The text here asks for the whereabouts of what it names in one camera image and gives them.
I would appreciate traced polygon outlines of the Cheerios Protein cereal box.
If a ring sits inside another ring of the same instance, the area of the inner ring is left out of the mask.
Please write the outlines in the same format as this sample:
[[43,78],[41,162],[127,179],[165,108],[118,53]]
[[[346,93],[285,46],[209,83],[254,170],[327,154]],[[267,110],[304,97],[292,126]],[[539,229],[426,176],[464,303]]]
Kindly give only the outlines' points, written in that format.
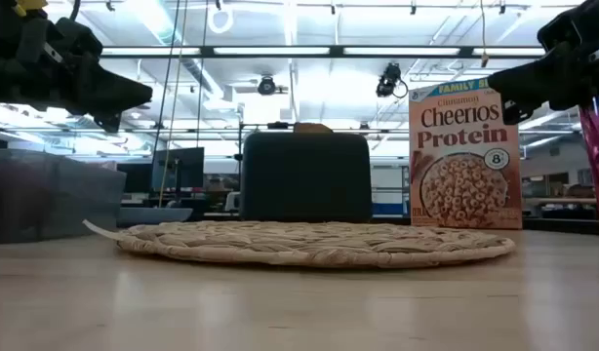
[[410,91],[409,129],[414,226],[522,228],[518,129],[486,80]]

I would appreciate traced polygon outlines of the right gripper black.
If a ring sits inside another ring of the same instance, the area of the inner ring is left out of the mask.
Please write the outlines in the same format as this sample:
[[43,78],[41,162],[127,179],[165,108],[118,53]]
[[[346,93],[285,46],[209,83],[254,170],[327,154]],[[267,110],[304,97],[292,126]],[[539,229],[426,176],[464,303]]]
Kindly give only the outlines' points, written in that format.
[[538,31],[545,55],[494,73],[489,86],[502,98],[502,121],[518,125],[548,103],[565,110],[599,96],[599,0],[557,15]]

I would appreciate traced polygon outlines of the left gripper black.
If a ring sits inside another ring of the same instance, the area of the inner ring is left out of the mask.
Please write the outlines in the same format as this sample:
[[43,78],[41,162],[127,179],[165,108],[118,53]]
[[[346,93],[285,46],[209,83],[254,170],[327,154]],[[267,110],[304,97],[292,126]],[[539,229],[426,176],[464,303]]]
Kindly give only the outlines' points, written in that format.
[[0,0],[0,102],[90,113],[104,131],[118,133],[118,113],[149,102],[152,88],[99,64],[100,41],[76,22],[81,0],[58,22],[48,19],[46,6]]

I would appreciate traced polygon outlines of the dark computer monitor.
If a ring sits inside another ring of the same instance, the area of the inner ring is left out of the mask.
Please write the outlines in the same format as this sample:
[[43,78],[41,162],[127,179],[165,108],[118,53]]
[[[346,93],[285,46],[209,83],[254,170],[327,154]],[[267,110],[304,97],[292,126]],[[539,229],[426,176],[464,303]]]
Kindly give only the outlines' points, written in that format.
[[152,188],[202,187],[204,178],[204,148],[160,150],[154,153]]

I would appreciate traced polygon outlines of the round woven straw placemat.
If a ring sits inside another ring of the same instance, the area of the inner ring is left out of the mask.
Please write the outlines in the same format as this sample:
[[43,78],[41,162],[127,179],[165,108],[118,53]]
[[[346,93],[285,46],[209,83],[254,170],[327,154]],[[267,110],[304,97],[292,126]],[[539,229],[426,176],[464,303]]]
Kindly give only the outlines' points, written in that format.
[[515,243],[472,229],[347,222],[199,221],[91,231],[125,252],[232,264],[313,268],[423,268],[497,258]]

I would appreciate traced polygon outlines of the black two-slot toaster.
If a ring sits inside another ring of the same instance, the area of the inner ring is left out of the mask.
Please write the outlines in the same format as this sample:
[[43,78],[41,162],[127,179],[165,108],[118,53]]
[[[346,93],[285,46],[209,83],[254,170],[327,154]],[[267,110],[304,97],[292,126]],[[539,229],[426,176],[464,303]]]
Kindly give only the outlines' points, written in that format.
[[240,216],[283,222],[368,222],[368,143],[355,134],[257,133],[244,144]]

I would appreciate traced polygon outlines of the grey translucent plastic bin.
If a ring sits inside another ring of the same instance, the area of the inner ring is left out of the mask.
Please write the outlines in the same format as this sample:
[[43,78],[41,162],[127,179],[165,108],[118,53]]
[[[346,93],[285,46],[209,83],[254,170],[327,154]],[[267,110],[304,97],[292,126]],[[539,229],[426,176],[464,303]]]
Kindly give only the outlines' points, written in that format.
[[0,149],[0,244],[86,236],[85,220],[115,228],[125,181],[98,165]]

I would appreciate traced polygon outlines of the black overhead frame bar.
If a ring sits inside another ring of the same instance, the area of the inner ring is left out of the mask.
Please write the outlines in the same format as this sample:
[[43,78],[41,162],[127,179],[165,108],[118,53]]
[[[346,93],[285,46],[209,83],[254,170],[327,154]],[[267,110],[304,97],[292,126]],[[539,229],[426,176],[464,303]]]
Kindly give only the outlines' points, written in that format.
[[183,46],[120,47],[103,49],[101,57],[110,59],[186,58],[402,58],[475,59],[487,54],[498,59],[536,59],[544,54],[539,47],[494,46]]

